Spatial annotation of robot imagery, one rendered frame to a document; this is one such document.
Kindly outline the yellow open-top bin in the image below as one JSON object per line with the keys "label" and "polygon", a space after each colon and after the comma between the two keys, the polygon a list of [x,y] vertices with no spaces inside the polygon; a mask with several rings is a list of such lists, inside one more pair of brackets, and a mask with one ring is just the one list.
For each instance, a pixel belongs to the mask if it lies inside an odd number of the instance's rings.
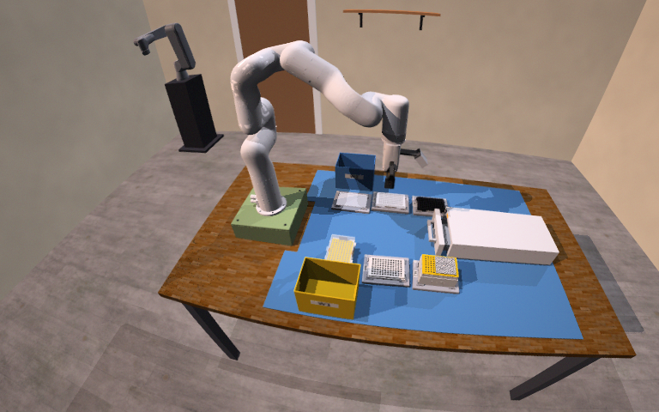
{"label": "yellow open-top bin", "polygon": [[354,319],[359,267],[360,264],[305,257],[294,289],[299,311]]}

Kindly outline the blue bench mat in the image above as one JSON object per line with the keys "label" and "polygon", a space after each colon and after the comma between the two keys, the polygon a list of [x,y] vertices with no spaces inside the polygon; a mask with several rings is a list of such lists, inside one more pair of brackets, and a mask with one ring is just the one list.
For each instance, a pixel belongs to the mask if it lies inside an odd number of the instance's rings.
{"label": "blue bench mat", "polygon": [[[516,264],[457,258],[459,294],[413,290],[413,261],[435,256],[427,220],[413,215],[412,196],[446,198],[448,207],[531,215],[520,191],[374,175],[373,191],[336,188],[336,172],[317,170],[307,194],[315,202],[298,252],[284,251],[263,307],[314,318],[403,330],[556,339],[583,339],[551,263]],[[331,209],[336,191],[407,194],[409,214]],[[324,259],[332,234],[355,237],[360,264],[354,319],[300,312],[294,288],[304,258]],[[364,256],[409,258],[409,288],[362,283]]]}

